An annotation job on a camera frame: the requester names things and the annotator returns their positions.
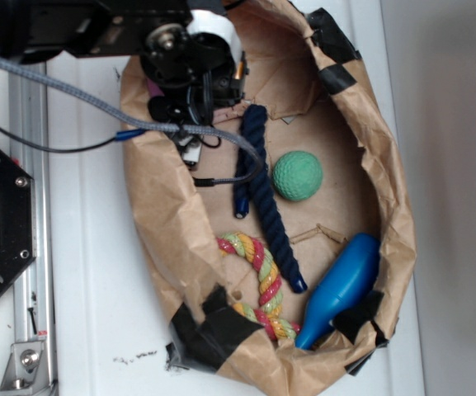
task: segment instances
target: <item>blue plastic toy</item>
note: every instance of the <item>blue plastic toy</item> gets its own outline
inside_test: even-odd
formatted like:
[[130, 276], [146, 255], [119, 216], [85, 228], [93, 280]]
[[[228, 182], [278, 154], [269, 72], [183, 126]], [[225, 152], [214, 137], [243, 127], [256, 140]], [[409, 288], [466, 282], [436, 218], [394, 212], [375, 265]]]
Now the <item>blue plastic toy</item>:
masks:
[[307, 304], [304, 326], [295, 340], [298, 348], [309, 349], [332, 332], [333, 318], [370, 292], [379, 273], [379, 247], [380, 242], [366, 233], [358, 233], [348, 243]]

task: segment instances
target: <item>crumpled brown paper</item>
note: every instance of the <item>crumpled brown paper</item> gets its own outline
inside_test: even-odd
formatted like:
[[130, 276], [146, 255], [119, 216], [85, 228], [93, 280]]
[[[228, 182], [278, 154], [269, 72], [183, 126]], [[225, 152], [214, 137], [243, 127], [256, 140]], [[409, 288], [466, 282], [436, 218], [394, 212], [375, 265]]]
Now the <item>crumpled brown paper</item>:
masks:
[[[346, 238], [366, 232], [382, 241], [379, 278], [384, 293], [375, 318], [390, 339], [415, 261], [412, 213], [398, 148], [384, 123], [364, 64], [345, 65], [358, 83], [332, 97], [323, 92], [318, 70], [335, 64], [310, 39], [304, 16], [283, 0], [249, 0], [229, 13], [251, 69], [246, 101], [219, 111], [219, 129], [238, 132], [247, 103], [269, 111], [268, 165], [284, 153], [313, 153], [323, 166], [319, 192], [308, 200], [277, 204], [309, 290], [326, 273]], [[148, 89], [136, 58], [122, 77], [121, 107], [149, 119]], [[286, 124], [281, 118], [296, 116]], [[203, 148], [196, 177], [231, 177], [238, 148], [224, 141]], [[231, 186], [196, 189], [191, 173], [164, 134], [147, 133], [125, 143], [125, 174], [134, 221], [167, 320], [186, 303], [197, 322], [202, 303], [223, 285], [229, 303], [257, 306], [255, 271], [239, 257], [222, 259], [215, 235], [243, 231], [262, 239], [252, 208], [233, 217]], [[295, 295], [284, 282], [283, 318], [302, 322], [309, 293]], [[346, 373], [345, 367], [375, 349], [376, 331], [366, 323], [355, 345], [334, 332], [314, 352], [289, 340], [274, 345], [263, 330], [253, 333], [218, 374], [257, 386], [269, 395], [315, 395]]]

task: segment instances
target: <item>metal bracket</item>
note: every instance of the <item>metal bracket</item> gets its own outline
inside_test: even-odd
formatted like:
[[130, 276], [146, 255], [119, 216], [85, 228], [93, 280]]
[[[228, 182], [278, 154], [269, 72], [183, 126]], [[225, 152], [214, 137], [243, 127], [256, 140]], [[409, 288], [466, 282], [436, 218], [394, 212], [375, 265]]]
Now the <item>metal bracket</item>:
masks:
[[49, 367], [43, 341], [12, 344], [0, 396], [32, 396], [49, 387]]

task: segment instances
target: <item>white wall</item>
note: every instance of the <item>white wall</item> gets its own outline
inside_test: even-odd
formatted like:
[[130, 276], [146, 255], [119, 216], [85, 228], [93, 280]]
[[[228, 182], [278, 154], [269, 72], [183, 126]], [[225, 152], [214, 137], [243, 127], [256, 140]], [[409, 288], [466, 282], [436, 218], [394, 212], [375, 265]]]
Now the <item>white wall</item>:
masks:
[[476, 1], [381, 3], [427, 394], [476, 396]]

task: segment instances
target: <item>black tape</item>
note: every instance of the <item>black tape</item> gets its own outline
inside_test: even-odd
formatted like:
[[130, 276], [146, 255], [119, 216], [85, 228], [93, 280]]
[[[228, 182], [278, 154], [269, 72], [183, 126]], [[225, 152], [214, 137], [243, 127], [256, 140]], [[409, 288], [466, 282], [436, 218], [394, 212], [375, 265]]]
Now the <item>black tape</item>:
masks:
[[380, 331], [377, 324], [373, 322], [373, 319], [379, 310], [383, 297], [384, 294], [381, 291], [372, 290], [358, 305], [340, 312], [333, 319], [333, 326], [344, 334], [352, 344], [355, 344], [356, 337], [362, 326], [367, 322], [372, 322], [374, 328], [376, 327], [375, 330], [377, 330], [377, 338], [379, 339], [375, 341], [377, 346], [377, 343], [383, 342], [381, 338], [384, 338], [384, 334]]
[[338, 64], [361, 59], [361, 53], [355, 49], [333, 17], [323, 8], [308, 15], [308, 23], [314, 30], [313, 42], [322, 52]]
[[341, 64], [323, 68], [318, 76], [330, 95], [336, 95], [356, 84], [356, 80]]
[[[386, 339], [380, 327], [377, 325], [375, 320], [372, 320], [371, 324], [373, 325], [375, 331], [377, 332], [377, 336], [375, 337], [375, 346], [376, 346], [375, 349], [387, 347], [389, 344], [389, 340]], [[346, 373], [353, 376], [356, 376], [357, 374], [359, 374], [359, 371], [361, 371], [361, 368], [368, 362], [368, 360], [372, 357], [374, 353], [375, 353], [375, 350], [373, 350], [368, 355], [361, 357], [358, 361], [354, 361], [350, 365], [347, 365], [345, 367]]]
[[203, 304], [205, 321], [199, 326], [182, 305], [170, 326], [173, 346], [167, 346], [168, 365], [216, 372], [239, 345], [262, 325], [253, 323], [227, 304], [218, 286]]
[[[379, 325], [375, 322], [374, 317], [379, 311], [380, 303], [382, 302], [384, 294], [377, 290], [372, 290], [361, 301], [360, 304], [353, 308], [346, 309], [340, 312], [333, 319], [333, 326], [336, 330], [344, 334], [352, 344], [355, 344], [355, 340], [359, 331], [365, 323], [370, 322], [377, 335], [375, 336], [375, 347], [383, 348], [389, 343], [384, 333], [379, 328]], [[357, 375], [364, 364], [371, 358], [374, 351], [366, 356], [361, 357], [358, 361], [354, 361], [346, 366], [346, 372], [350, 375]]]

